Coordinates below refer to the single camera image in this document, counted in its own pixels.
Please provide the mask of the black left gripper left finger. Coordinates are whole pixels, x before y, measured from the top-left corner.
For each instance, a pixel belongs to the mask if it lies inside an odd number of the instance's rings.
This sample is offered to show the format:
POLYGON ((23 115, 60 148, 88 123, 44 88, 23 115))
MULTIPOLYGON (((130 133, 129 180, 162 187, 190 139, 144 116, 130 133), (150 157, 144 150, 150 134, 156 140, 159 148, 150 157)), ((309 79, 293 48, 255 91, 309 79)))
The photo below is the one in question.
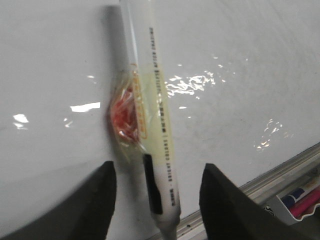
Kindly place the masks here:
POLYGON ((55 208, 3 237, 5 240, 104 240, 115 211, 117 177, 104 162, 55 208))

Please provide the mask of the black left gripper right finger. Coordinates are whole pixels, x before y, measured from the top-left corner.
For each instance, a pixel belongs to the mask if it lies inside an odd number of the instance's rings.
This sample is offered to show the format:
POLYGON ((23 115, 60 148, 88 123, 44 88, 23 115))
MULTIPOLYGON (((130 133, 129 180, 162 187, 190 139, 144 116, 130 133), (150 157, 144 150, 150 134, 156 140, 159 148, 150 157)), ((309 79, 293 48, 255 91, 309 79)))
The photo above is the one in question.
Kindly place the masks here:
POLYGON ((263 210, 211 163, 203 171, 199 205, 210 240, 300 239, 300 233, 263 210))

